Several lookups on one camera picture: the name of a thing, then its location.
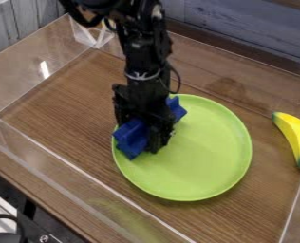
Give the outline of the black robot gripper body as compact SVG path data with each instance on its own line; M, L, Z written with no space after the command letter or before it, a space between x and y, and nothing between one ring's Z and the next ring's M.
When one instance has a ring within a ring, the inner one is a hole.
M125 84L112 85L112 96L119 95L131 106L131 118L148 118L148 114L167 116L164 100L172 93L169 75L157 74L149 77L125 75Z

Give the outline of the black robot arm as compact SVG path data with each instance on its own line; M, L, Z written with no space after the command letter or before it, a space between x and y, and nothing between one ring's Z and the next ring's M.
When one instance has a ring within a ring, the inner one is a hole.
M113 114L117 124L139 119L145 124L144 149L155 153L165 145L173 115L167 57L171 39L165 30L160 0L59 0L72 19L85 28L104 23L117 35L125 58L125 84L112 85Z

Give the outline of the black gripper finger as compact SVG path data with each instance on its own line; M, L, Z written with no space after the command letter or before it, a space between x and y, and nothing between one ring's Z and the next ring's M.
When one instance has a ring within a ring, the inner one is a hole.
M113 105L113 115L115 115L116 124L121 125L131 118L129 103L119 95L115 95L112 97L112 105Z
M157 151L167 145L169 140L173 126L173 116L167 115L165 117L149 117L145 124L148 127L148 144L145 150L149 153L156 154Z

